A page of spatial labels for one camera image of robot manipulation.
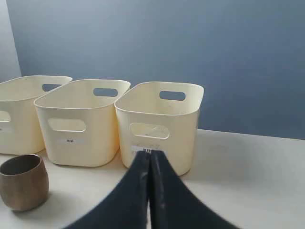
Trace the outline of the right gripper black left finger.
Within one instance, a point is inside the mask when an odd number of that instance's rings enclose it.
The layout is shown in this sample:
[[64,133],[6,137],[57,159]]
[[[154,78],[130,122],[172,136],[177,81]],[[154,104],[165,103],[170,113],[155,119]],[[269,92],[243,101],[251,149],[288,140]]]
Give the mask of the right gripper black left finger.
[[116,187],[95,208],[67,229],[145,229],[150,154],[136,153]]

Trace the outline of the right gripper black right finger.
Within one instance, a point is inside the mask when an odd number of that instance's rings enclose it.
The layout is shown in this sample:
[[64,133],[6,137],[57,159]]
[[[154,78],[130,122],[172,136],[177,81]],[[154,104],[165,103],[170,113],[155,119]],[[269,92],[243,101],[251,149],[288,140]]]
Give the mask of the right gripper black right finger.
[[150,214],[153,229],[236,229],[200,201],[176,174],[163,151],[150,155]]

